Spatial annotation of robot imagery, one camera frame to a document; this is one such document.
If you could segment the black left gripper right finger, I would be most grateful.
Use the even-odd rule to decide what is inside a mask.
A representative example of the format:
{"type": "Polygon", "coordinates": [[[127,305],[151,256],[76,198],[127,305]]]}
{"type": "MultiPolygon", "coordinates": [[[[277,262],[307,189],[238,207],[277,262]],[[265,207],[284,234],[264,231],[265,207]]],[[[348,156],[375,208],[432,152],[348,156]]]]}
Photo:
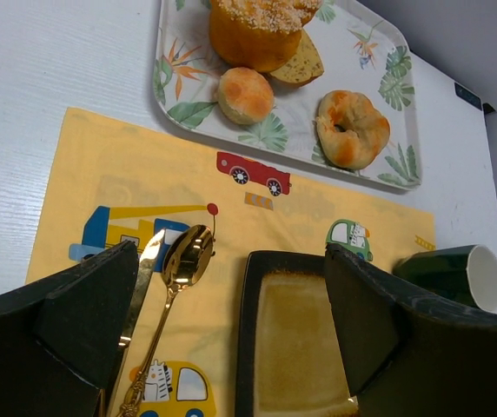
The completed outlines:
{"type": "Polygon", "coordinates": [[[497,416],[497,314],[433,294],[337,244],[324,276],[363,416],[497,416]]]}

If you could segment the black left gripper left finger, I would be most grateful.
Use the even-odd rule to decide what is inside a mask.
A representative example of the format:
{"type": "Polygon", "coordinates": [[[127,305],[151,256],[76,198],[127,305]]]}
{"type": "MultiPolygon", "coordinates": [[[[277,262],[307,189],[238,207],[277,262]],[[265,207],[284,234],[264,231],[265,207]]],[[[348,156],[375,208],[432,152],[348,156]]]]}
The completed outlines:
{"type": "Polygon", "coordinates": [[[0,295],[0,416],[91,416],[136,284],[123,242],[0,295]]]}

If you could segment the herb bread slice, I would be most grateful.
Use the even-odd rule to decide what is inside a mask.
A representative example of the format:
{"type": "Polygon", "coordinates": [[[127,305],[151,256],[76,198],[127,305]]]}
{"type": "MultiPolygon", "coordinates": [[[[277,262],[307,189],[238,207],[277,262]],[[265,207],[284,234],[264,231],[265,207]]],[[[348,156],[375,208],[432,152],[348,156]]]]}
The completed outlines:
{"type": "Polygon", "coordinates": [[[271,78],[291,87],[304,86],[323,74],[321,56],[305,30],[295,54],[279,69],[268,73],[271,78]]]}

